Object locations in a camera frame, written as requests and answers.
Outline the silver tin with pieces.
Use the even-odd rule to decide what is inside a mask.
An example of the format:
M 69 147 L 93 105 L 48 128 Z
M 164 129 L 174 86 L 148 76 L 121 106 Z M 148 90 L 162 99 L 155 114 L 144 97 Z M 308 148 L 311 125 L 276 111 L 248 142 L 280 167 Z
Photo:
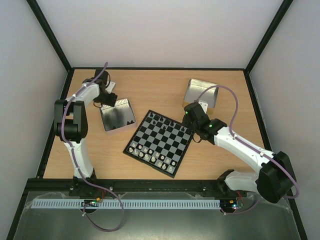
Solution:
M 134 129 L 138 126 L 132 105 L 128 98 L 117 100 L 114 107 L 102 105 L 100 108 L 100 115 L 104 132 L 107 135 L 119 134 L 129 129 Z M 135 124 L 128 129 L 112 130 L 112 127 L 116 126 L 118 122 L 127 121 L 134 121 Z

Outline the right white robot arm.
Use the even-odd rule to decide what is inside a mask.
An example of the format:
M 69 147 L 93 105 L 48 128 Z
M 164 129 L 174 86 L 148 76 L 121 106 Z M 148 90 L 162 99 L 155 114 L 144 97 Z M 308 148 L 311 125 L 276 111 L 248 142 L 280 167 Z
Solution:
M 233 132 L 229 126 L 215 118 L 210 119 L 198 102 L 184 107 L 183 126 L 194 131 L 201 140 L 208 141 L 232 153 L 253 172 L 231 170 L 218 183 L 218 191 L 229 196 L 234 191 L 260 194 L 265 200 L 276 204 L 288 198 L 288 192 L 297 185 L 287 154 L 263 149 Z

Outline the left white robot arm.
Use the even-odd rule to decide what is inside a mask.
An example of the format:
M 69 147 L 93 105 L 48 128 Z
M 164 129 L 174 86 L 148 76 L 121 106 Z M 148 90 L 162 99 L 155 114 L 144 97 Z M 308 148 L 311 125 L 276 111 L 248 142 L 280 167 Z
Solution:
M 90 181 L 96 177 L 85 140 L 89 130 L 86 106 L 94 103 L 101 107 L 114 107 L 118 98 L 112 92 L 114 86 L 110 74 L 101 70 L 94 77 L 85 79 L 80 89 L 70 97 L 54 103 L 54 134 L 69 152 L 76 179 Z

